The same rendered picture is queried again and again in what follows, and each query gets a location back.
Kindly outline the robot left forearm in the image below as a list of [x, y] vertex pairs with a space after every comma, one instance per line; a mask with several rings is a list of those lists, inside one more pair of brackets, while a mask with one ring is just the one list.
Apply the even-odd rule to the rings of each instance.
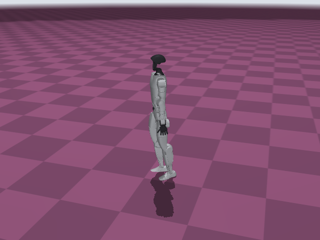
[[159, 111], [159, 119], [160, 119], [160, 124], [161, 125], [165, 125], [165, 110], [166, 110], [166, 105], [165, 105], [165, 102], [164, 101], [160, 101], [159, 102], [159, 108], [158, 108], [158, 111]]

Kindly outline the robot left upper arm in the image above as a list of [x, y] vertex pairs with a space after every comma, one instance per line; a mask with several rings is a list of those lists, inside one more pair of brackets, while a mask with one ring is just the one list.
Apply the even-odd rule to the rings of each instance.
[[157, 79], [158, 95], [159, 99], [156, 101], [156, 105], [159, 106], [160, 101], [166, 101], [166, 81], [164, 78]]

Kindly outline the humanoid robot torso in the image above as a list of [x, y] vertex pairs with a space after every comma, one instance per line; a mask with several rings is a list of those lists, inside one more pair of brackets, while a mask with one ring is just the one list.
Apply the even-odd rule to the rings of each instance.
[[[157, 106], [156, 102], [160, 99], [159, 92], [158, 92], [158, 86], [157, 81], [159, 78], [163, 78], [166, 81], [166, 88], [165, 88], [165, 98], [166, 98], [166, 92], [167, 92], [167, 78], [165, 75], [161, 75], [160, 73], [157, 73], [158, 75], [154, 75], [156, 72], [153, 72], [150, 77], [150, 92], [151, 92], [151, 101], [154, 104], [154, 110], [153, 115], [154, 118], [159, 121], [159, 106]], [[165, 118], [167, 119], [167, 112], [165, 111]]]

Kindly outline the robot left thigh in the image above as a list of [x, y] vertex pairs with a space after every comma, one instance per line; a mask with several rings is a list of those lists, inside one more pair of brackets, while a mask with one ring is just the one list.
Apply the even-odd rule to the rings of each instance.
[[[170, 127], [169, 119], [165, 118], [165, 121], [166, 121], [166, 127], [169, 128]], [[164, 133], [161, 133], [160, 131], [158, 132], [159, 129], [160, 129], [160, 120], [157, 121], [157, 125], [156, 125], [156, 137], [157, 137], [157, 141], [158, 141], [160, 148], [166, 153], [167, 147], [172, 147], [172, 146], [167, 143], [168, 142], [167, 132], [164, 132]], [[165, 135], [165, 133], [166, 133], [166, 135]]]

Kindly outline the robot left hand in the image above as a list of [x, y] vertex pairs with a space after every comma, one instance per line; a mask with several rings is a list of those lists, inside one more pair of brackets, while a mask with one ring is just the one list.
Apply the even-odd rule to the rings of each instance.
[[166, 120], [165, 120], [165, 124], [161, 125], [161, 120], [159, 121], [160, 127], [159, 130], [157, 131], [157, 133], [159, 133], [160, 131], [160, 135], [166, 135], [166, 133], [168, 134], [168, 129], [166, 127]]

